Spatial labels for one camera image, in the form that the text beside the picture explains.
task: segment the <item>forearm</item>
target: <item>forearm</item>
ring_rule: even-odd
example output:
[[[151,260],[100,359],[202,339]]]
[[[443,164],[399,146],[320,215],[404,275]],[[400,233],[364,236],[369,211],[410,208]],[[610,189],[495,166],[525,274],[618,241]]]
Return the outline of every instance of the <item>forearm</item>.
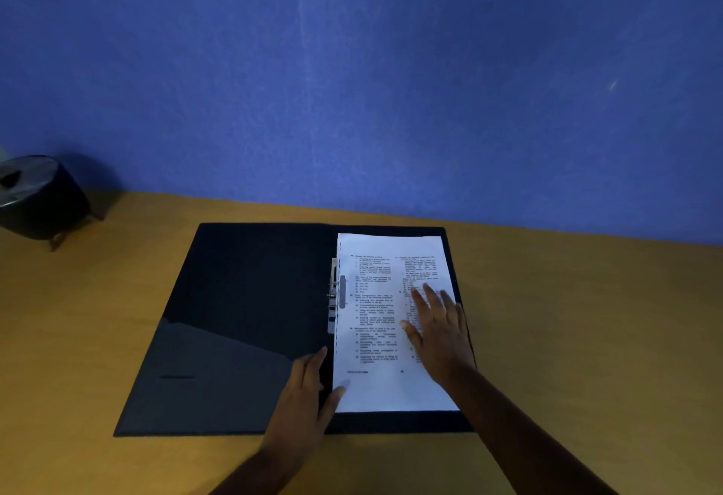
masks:
[[[519,495],[614,493],[479,372],[460,370],[445,385]]]
[[[296,470],[261,450],[244,461],[210,495],[276,495],[294,474]]]

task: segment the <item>white paper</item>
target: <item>white paper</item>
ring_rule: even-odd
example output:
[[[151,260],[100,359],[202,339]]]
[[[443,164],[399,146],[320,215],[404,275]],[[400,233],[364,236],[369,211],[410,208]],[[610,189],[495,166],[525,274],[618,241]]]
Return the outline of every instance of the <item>white paper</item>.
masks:
[[[399,325],[421,332],[411,288],[454,296],[442,238],[339,234],[337,259],[337,288],[346,281],[334,335],[333,384],[346,388],[338,412],[457,410]]]

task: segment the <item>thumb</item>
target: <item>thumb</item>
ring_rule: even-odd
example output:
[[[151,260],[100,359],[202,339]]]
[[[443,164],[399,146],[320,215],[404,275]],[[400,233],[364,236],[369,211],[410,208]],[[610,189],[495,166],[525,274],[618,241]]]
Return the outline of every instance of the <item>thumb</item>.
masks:
[[[421,351],[421,335],[416,330],[416,327],[407,322],[407,320],[402,320],[400,324],[402,326],[402,329],[404,330],[404,333],[407,334],[409,342],[412,344],[412,346],[414,346],[414,350],[416,350],[416,353],[419,354]]]
[[[334,413],[336,413],[336,409],[339,406],[339,401],[341,400],[341,397],[344,396],[344,392],[346,392],[346,389],[344,387],[337,387],[326,399],[326,402],[324,402],[324,407],[321,408],[321,411],[319,412],[318,421],[318,425],[319,428],[321,428],[322,434],[326,430],[326,427],[329,426],[329,423],[331,422],[331,417],[334,417]]]

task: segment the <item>person's left hand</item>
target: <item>person's left hand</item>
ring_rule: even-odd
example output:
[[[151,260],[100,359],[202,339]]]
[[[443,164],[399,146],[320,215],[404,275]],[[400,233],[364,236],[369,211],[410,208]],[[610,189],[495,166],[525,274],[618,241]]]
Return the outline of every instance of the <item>person's left hand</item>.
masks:
[[[291,375],[281,391],[259,452],[267,454],[284,472],[296,474],[316,448],[334,416],[343,387],[334,390],[319,411],[319,368],[326,347],[294,361]]]

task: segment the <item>person's left arm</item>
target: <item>person's left arm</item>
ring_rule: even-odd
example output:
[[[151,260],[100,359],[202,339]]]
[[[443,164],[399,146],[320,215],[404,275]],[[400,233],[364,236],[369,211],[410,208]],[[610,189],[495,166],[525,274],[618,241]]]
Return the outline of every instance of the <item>person's left arm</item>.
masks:
[[[299,358],[281,392],[258,452],[252,455],[210,495],[276,495],[299,472],[321,445],[344,389],[334,390],[319,410],[319,368],[326,347]]]

